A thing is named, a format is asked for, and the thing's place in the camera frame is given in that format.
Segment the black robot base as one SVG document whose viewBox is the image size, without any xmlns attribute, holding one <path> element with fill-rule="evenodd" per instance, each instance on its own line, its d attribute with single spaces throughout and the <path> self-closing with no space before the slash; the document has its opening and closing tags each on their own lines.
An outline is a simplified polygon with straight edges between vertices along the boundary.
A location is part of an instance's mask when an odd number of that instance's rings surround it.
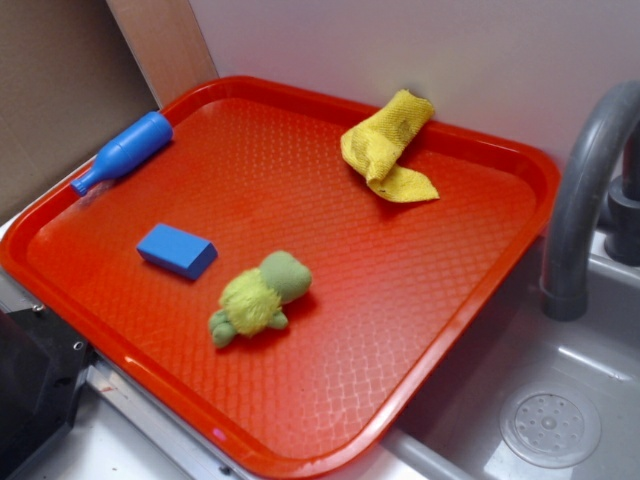
<svg viewBox="0 0 640 480">
<path fill-rule="evenodd" d="M 52 310 L 1 314 L 1 477 L 13 479 L 73 428 L 91 347 Z"/>
</svg>

